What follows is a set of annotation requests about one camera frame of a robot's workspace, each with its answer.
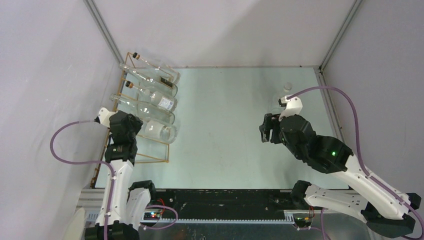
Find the clear bottle frosted cap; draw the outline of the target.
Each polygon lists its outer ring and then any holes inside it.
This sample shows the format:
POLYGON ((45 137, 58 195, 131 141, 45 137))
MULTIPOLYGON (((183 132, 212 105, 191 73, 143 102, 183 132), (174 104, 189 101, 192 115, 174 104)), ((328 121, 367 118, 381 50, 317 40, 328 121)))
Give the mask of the clear bottle frosted cap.
POLYGON ((152 140, 171 144, 176 140, 178 130, 173 124, 147 117, 142 119, 142 127, 138 134, 152 140))

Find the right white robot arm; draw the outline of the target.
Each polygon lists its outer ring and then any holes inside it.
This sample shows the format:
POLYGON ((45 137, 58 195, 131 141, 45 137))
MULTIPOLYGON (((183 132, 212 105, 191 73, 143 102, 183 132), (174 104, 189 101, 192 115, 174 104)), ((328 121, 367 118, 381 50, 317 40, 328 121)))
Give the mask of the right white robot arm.
POLYGON ((284 145, 313 170, 337 178, 356 191, 350 195, 298 180, 290 193, 295 208, 333 210, 360 220, 381 236, 410 238, 416 224, 410 213, 421 204, 418 194, 402 193, 388 186, 361 166, 359 158, 345 143, 316 134, 310 122, 300 115, 279 117, 267 113, 259 132, 264 143, 284 145))

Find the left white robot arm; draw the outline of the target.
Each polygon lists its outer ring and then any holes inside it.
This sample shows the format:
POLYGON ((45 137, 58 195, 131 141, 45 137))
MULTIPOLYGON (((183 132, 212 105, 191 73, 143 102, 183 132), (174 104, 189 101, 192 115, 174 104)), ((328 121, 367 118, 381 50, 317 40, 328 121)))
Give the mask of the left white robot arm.
POLYGON ((110 130, 111 144, 104 157, 109 168, 99 215, 84 233, 86 240, 138 240, 146 208, 153 208, 158 194, 152 181, 131 183, 137 155, 137 134, 143 121, 137 116, 102 107, 95 121, 110 130))

